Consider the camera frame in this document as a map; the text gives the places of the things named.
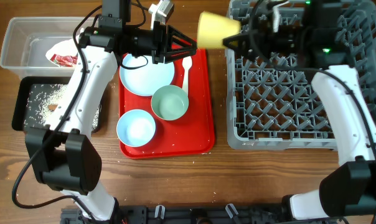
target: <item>green indicator light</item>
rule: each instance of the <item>green indicator light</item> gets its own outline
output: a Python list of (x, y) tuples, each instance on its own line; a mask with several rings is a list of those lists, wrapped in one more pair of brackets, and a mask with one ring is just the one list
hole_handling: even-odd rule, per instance
[(328, 54), (331, 51), (331, 49), (323, 49), (322, 51)]

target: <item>wooden table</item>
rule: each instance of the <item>wooden table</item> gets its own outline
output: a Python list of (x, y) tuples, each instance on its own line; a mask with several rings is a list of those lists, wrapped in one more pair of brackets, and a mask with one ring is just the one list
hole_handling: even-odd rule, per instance
[[(17, 16), (85, 16), (99, 0), (0, 0), (0, 51), (11, 18)], [(142, 1), (149, 7), (154, 1)], [(224, 15), (229, 0), (174, 0), (169, 24), (195, 38), (202, 11)], [(133, 7), (133, 22), (141, 12)], [(149, 21), (143, 27), (149, 28)], [(211, 154), (135, 161), (125, 158), (116, 137), (118, 87), (111, 89), (109, 111), (93, 145), (101, 155), (101, 181), (121, 205), (225, 205), (233, 202), (279, 202), (288, 194), (316, 189), (334, 171), (337, 153), (325, 149), (290, 149), (281, 152), (236, 151), (227, 143), (226, 63), (223, 50), (209, 50), (209, 76), (217, 140)], [(112, 83), (117, 83), (115, 76)], [(13, 131), (11, 119), (19, 78), (0, 67), (0, 223), (58, 223), (60, 209), (73, 207), (63, 201), (36, 210), (23, 210), (11, 202), (14, 181), (28, 160), (24, 134)], [(37, 204), (59, 196), (38, 184), (30, 168), (18, 191), (23, 203)], [(368, 223), (371, 217), (354, 217), (352, 223)]]

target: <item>transparent bin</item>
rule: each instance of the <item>transparent bin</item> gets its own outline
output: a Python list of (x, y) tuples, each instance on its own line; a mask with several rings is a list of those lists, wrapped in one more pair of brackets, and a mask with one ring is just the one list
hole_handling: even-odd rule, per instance
[[(19, 76), (67, 77), (74, 68), (51, 63), (45, 53), (55, 44), (72, 38), (82, 17), (15, 17), (9, 21), (2, 43), (0, 66)], [(87, 19), (82, 27), (93, 22)]]
[[(231, 0), (227, 17), (243, 20), (254, 0)], [(350, 48), (359, 83), (376, 124), (376, 7), (371, 0), (342, 0), (337, 40)], [(280, 8), (282, 24), (300, 24), (305, 0), (290, 0)], [(227, 139), (230, 147), (246, 150), (329, 148), (336, 140), (322, 102), (303, 72), (279, 72), (265, 62), (251, 62), (225, 51), (227, 58)], [(296, 66), (296, 56), (279, 55), (278, 64)]]

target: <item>gray dish rack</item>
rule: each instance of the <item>gray dish rack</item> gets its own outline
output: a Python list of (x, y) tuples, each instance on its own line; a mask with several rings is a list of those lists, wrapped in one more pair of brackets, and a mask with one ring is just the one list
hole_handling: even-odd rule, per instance
[[(227, 17), (247, 18), (253, 1), (231, 0)], [(337, 40), (350, 47), (359, 71), (362, 94), (376, 123), (376, 7), (370, 0), (343, 0)], [(290, 0), (280, 8), (283, 24), (297, 24), (305, 0)], [(257, 59), (251, 62), (225, 50), (227, 58), (228, 144), (234, 149), (283, 150), (329, 148), (336, 150), (323, 105), (303, 72), (279, 72)], [(273, 60), (295, 66), (296, 56)]]

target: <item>white plate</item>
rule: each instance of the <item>white plate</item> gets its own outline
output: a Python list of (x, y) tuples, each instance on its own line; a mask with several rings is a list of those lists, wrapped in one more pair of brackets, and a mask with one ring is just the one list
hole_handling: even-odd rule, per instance
[(152, 96), (156, 90), (170, 85), (174, 78), (174, 64), (152, 63), (151, 56), (141, 56), (134, 58), (128, 54), (123, 59), (125, 67), (138, 67), (145, 65), (146, 57), (148, 64), (142, 68), (127, 70), (120, 67), (120, 80), (125, 88), (138, 96)]
[(118, 121), (116, 133), (123, 144), (139, 147), (147, 144), (155, 135), (156, 124), (153, 117), (143, 110), (126, 112)]

